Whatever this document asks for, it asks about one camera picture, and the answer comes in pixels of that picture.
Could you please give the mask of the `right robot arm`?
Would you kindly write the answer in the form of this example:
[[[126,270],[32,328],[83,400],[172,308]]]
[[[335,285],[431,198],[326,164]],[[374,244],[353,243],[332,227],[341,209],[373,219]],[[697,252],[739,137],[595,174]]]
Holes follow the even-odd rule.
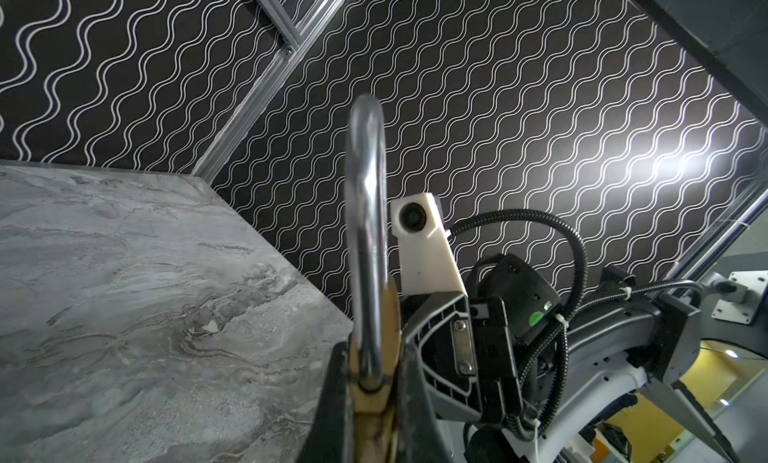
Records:
[[[552,462],[623,397],[640,392],[726,461],[737,460],[682,382],[706,337],[704,300],[721,284],[637,284],[609,267],[589,292],[583,240],[555,215],[504,209],[445,226],[429,193],[396,202],[393,212],[404,337],[435,416],[477,426],[468,458]],[[512,254],[459,272],[451,239],[502,222],[538,223],[567,241],[574,276],[566,297]]]

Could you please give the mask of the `brass padlock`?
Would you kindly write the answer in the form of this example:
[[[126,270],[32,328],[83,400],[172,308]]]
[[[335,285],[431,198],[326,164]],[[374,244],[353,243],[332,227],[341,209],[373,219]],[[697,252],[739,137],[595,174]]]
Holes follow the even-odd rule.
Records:
[[[394,462],[399,303],[388,271],[384,115],[377,98],[357,97],[345,142],[347,266],[354,327],[348,388],[353,405],[353,460]]]

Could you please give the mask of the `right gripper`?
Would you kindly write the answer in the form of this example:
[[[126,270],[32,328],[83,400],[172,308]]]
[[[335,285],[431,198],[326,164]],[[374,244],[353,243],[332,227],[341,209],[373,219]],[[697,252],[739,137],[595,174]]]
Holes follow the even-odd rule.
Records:
[[[470,300],[436,292],[401,301],[403,338],[416,348],[436,416],[500,424],[509,414],[539,408],[553,376],[553,351],[544,351],[526,377],[522,363],[560,309],[560,295],[514,254],[476,263],[467,291]]]

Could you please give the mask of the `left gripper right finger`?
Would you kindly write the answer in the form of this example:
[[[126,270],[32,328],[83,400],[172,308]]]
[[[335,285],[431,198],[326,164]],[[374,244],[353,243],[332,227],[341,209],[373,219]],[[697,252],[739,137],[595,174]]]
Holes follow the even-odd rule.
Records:
[[[449,462],[414,345],[400,357],[396,390],[396,462]]]

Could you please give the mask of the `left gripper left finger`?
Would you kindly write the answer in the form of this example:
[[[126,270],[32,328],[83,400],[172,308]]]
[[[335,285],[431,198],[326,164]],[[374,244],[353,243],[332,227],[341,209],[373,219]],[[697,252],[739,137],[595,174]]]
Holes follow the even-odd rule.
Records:
[[[349,394],[348,345],[336,344],[328,361],[314,420],[297,462],[352,462],[354,411]]]

